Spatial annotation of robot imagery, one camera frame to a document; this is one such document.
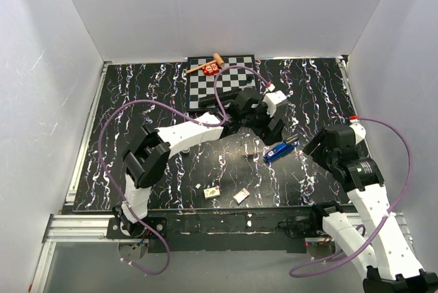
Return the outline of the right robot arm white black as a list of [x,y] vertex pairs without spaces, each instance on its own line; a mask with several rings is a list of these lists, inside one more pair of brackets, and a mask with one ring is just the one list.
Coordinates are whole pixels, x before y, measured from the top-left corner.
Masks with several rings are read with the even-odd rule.
[[336,203],[313,206],[310,230],[330,235],[362,280],[364,292],[436,292],[437,274],[425,271],[415,256],[389,204],[377,163],[361,157],[358,144],[365,128],[353,121],[321,129],[304,153],[338,181],[369,233],[363,237]]

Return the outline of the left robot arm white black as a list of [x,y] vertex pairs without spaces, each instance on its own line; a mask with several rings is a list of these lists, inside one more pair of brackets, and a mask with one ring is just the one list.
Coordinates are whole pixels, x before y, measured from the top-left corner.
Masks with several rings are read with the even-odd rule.
[[123,153],[124,200],[114,208],[121,231],[130,238],[139,238],[145,232],[151,188],[164,176],[168,160],[174,155],[231,136],[242,127],[251,129],[264,144],[282,141],[285,123],[277,112],[286,101],[281,91],[259,94],[245,88],[224,114],[215,110],[170,127],[143,126]]

